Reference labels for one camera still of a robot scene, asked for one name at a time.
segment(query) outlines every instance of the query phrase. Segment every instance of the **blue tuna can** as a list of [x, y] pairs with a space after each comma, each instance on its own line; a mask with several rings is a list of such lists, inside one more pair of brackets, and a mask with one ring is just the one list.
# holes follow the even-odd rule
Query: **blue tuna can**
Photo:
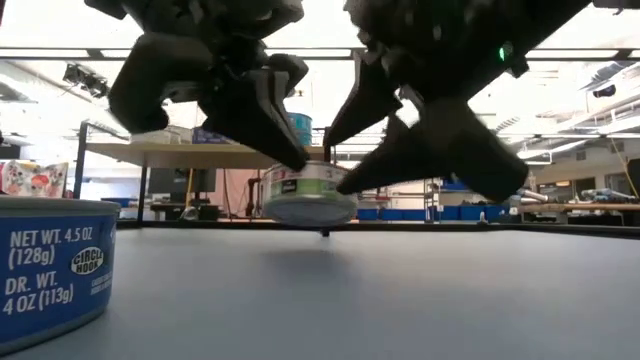
[[0, 196], [0, 356], [102, 314], [119, 211], [109, 202]]
[[304, 146], [311, 146], [312, 120], [309, 116], [299, 113], [289, 113], [289, 119], [296, 130], [298, 139]]

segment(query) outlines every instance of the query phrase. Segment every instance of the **blue bin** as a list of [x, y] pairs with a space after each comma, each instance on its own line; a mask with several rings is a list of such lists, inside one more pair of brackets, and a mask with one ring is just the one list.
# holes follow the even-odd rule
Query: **blue bin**
[[377, 220], [378, 209], [358, 209], [358, 220]]
[[429, 206], [429, 217], [432, 221], [458, 221], [460, 220], [460, 207], [447, 205], [442, 212], [438, 212], [436, 206]]
[[459, 221], [460, 206], [446, 205], [440, 216], [440, 220], [442, 221]]
[[424, 210], [402, 210], [402, 220], [425, 221], [427, 213]]
[[382, 209], [380, 210], [382, 220], [384, 221], [400, 221], [402, 220], [402, 210]]
[[484, 209], [484, 216], [488, 222], [497, 221], [500, 213], [505, 211], [505, 207], [502, 205], [487, 205]]
[[484, 206], [462, 205], [460, 206], [460, 220], [480, 221], [480, 214], [485, 210]]

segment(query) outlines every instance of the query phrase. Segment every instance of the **table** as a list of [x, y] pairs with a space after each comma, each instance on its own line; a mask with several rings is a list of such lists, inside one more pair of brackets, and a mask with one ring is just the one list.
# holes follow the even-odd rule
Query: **table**
[[[150, 168], [268, 169], [275, 161], [244, 145], [234, 144], [87, 144], [87, 150]], [[313, 160], [322, 160], [322, 147], [306, 147]]]
[[569, 217], [567, 215], [570, 211], [617, 211], [621, 213], [621, 217], [624, 217], [624, 213], [631, 214], [630, 225], [635, 225], [640, 217], [640, 204], [532, 204], [521, 205], [518, 207], [518, 212], [522, 214], [526, 213], [557, 213], [556, 221], [561, 224], [568, 224]]
[[118, 232], [107, 313], [7, 357], [633, 359], [640, 242], [537, 232]]
[[[267, 169], [275, 161], [249, 147], [237, 144], [122, 144], [87, 142], [89, 128], [95, 125], [82, 122], [78, 141], [78, 158], [76, 161], [75, 184], [73, 196], [80, 199], [82, 179], [84, 177], [84, 159], [86, 151], [109, 156], [113, 159], [128, 162], [142, 167], [140, 174], [140, 193], [138, 216], [136, 223], [142, 225], [144, 198], [146, 196], [147, 169], [151, 168], [192, 168], [192, 169]], [[312, 160], [331, 159], [331, 149], [319, 146], [305, 147]]]

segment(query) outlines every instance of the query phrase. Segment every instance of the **computer monitor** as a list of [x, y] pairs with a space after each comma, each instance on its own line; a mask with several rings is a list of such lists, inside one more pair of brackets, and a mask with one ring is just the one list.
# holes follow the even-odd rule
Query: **computer monitor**
[[[189, 169], [151, 169], [149, 194], [187, 193]], [[192, 193], [216, 191], [216, 169], [194, 170]]]

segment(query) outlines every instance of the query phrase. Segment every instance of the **robotic arm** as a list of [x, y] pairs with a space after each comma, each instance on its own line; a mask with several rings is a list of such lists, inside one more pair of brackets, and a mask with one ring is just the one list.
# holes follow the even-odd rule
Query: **robotic arm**
[[164, 129], [162, 102], [198, 101], [202, 128], [301, 170], [309, 155], [283, 100], [308, 68], [291, 55], [267, 56], [264, 37], [300, 20], [300, 0], [86, 0], [144, 30], [108, 95], [131, 133]]
[[[303, 17], [301, 0], [85, 0], [145, 34], [108, 95], [132, 133], [168, 124], [162, 101], [198, 101], [203, 129], [299, 171], [309, 158], [283, 100], [306, 75], [292, 55], [267, 56], [262, 39]], [[338, 186], [356, 193], [396, 182], [455, 174], [503, 201], [524, 183], [522, 160], [476, 118], [467, 101], [505, 71], [528, 70], [525, 55], [590, 0], [347, 0], [366, 50], [355, 54], [356, 82], [325, 145], [383, 118], [400, 98], [420, 120], [397, 126]]]

